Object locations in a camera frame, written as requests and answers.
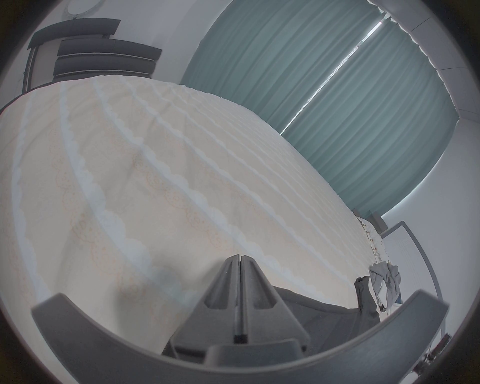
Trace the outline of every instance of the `curtain fold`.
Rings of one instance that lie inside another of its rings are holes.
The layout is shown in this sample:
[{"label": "curtain fold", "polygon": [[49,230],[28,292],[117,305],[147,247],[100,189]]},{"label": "curtain fold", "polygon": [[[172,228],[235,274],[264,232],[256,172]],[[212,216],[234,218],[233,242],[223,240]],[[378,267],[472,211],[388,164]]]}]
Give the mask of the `curtain fold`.
[{"label": "curtain fold", "polygon": [[[381,19],[361,0],[234,0],[182,84],[243,105],[282,132]],[[283,136],[350,209],[382,215],[432,169],[457,121],[428,58],[384,21]]]}]

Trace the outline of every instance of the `dark fabric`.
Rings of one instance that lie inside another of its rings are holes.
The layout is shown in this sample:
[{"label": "dark fabric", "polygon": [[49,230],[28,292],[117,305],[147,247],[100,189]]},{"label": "dark fabric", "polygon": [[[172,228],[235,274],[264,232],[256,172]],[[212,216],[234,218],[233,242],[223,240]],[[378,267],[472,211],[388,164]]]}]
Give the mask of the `dark fabric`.
[{"label": "dark fabric", "polygon": [[311,338],[309,355],[329,349],[356,338],[380,323],[377,304],[370,294],[369,276],[359,277],[355,282],[359,307],[347,309],[293,293],[288,289],[275,288],[294,316]]}]

